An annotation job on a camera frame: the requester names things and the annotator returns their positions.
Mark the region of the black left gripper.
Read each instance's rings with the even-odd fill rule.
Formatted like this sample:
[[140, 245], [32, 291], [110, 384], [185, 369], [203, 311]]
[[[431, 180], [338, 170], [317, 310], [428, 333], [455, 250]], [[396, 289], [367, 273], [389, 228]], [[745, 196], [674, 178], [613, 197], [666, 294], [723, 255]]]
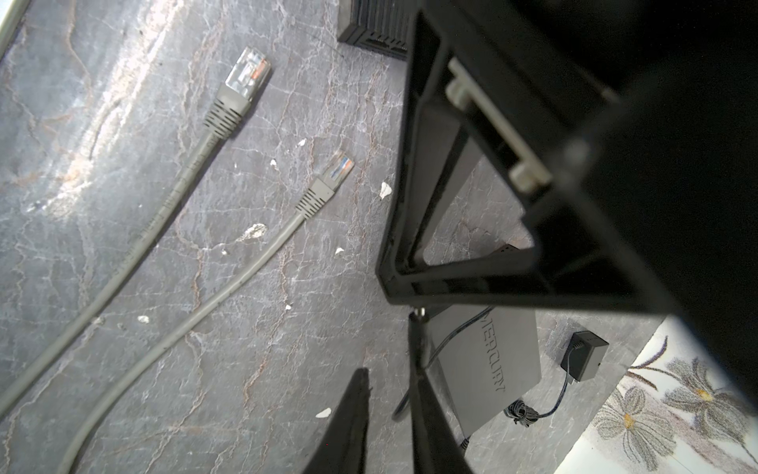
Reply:
[[415, 1], [394, 304], [674, 313], [757, 397], [757, 5]]

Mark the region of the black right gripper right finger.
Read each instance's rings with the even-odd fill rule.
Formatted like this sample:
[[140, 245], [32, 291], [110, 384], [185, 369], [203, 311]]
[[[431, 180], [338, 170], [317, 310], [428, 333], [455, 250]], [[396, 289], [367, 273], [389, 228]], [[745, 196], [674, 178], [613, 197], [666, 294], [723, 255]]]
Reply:
[[413, 458], [415, 473], [472, 473], [457, 444], [424, 369], [426, 348], [424, 308], [409, 315], [410, 382]]

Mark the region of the slim ribbed black switch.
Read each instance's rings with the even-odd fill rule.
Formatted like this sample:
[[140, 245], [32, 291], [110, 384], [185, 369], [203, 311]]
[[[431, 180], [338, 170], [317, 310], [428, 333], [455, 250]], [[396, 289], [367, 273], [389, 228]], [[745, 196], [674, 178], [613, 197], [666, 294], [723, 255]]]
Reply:
[[406, 60], [414, 1], [340, 0], [337, 40], [372, 53]]

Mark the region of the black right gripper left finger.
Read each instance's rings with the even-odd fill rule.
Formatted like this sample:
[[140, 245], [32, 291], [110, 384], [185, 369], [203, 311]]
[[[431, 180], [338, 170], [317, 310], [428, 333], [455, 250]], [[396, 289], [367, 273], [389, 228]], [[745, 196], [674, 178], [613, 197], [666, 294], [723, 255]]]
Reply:
[[357, 369], [303, 473], [364, 473], [369, 425], [369, 370]]

